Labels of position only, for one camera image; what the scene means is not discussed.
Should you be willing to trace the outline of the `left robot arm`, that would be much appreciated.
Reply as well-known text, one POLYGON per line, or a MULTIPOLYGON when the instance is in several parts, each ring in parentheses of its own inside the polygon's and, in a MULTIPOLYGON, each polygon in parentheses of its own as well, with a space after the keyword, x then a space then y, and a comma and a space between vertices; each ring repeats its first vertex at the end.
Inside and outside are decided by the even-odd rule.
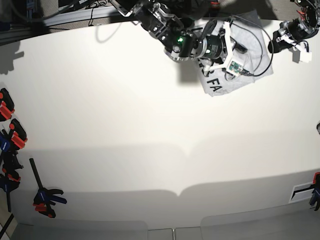
POLYGON ((299 17, 291 21, 283 21, 279 29, 273 32, 268 51, 279 53, 282 50, 298 47, 314 37, 320 29, 320 2, 318 0, 294 0, 300 10, 299 17))

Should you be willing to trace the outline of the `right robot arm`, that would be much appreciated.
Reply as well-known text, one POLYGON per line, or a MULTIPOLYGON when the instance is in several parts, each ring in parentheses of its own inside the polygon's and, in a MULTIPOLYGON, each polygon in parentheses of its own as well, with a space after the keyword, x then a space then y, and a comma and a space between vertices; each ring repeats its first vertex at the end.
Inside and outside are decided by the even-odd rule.
POLYGON ((134 16, 141 27, 159 40, 165 53, 174 61, 205 59, 222 64, 227 46, 245 54, 248 50, 221 27, 213 34, 218 21, 217 0, 112 0, 124 17, 134 16))

